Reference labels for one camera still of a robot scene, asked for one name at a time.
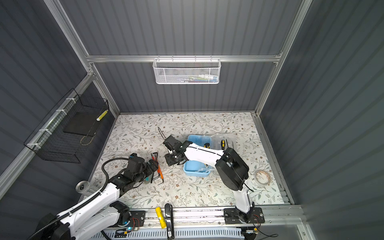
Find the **black yellow screwdriver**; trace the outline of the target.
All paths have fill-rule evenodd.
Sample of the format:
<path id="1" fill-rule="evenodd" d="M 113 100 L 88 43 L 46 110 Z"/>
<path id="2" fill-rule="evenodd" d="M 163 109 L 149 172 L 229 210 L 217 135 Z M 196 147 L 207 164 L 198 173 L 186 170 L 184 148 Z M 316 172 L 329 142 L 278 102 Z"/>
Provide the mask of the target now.
<path id="1" fill-rule="evenodd" d="M 225 140 L 221 140 L 221 149 L 225 150 L 225 148 L 226 148 L 226 141 Z"/>

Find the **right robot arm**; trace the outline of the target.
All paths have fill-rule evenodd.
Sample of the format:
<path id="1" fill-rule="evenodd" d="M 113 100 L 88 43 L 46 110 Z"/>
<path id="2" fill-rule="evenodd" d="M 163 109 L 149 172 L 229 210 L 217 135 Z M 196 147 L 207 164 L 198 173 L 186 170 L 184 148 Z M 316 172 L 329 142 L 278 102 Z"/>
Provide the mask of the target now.
<path id="1" fill-rule="evenodd" d="M 163 144 L 169 151 L 165 155 L 168 166 L 197 161 L 215 168 L 224 185 L 234 192 L 236 217 L 242 223 L 251 222 L 255 204 L 249 197 L 249 167 L 233 148 L 212 150 L 190 141 L 182 143 L 172 135 L 164 139 Z"/>

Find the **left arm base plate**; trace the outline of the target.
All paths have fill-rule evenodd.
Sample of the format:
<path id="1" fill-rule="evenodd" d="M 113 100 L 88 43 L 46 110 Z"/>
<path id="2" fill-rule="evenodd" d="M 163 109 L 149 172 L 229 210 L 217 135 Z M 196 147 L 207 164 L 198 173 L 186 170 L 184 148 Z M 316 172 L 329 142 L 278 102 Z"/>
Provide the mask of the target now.
<path id="1" fill-rule="evenodd" d="M 146 211 L 125 211 L 120 214 L 116 225 L 119 227 L 143 227 L 145 216 Z"/>

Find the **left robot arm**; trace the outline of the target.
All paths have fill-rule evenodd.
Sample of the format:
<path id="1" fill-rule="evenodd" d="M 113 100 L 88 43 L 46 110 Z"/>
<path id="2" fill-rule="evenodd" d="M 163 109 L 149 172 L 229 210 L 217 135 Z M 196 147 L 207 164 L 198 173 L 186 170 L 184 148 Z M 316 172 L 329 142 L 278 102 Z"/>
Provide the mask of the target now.
<path id="1" fill-rule="evenodd" d="M 87 240 L 103 233 L 110 226 L 133 229 L 140 221 L 119 199 L 140 186 L 158 170 L 153 159 L 145 161 L 137 154 L 125 158 L 128 165 L 113 177 L 102 168 L 106 181 L 103 186 L 77 205 L 57 214 L 44 216 L 30 240 Z"/>

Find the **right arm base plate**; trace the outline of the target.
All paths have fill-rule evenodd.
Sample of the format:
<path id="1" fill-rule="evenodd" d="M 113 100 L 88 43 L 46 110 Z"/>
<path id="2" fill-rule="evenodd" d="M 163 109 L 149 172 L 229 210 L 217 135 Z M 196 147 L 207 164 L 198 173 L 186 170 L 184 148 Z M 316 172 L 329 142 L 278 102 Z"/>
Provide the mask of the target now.
<path id="1" fill-rule="evenodd" d="M 247 213 L 243 213 L 237 208 L 225 208 L 224 219 L 227 225 L 235 224 L 263 224 L 265 223 L 264 214 L 261 208 L 252 207 Z"/>

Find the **blue plastic tool box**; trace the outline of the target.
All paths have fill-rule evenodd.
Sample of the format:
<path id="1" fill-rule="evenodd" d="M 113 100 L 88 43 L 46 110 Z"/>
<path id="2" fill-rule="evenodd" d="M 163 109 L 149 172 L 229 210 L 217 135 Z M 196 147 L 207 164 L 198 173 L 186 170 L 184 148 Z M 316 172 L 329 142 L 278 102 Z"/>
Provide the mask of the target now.
<path id="1" fill-rule="evenodd" d="M 183 166 L 183 171 L 189 177 L 208 177 L 214 171 L 216 161 L 223 154 L 221 140 L 226 141 L 226 148 L 237 150 L 236 137 L 232 134 L 190 135 L 188 141 L 192 142 L 191 149 L 187 149 L 189 159 Z M 209 143 L 210 149 L 205 148 L 204 144 Z"/>

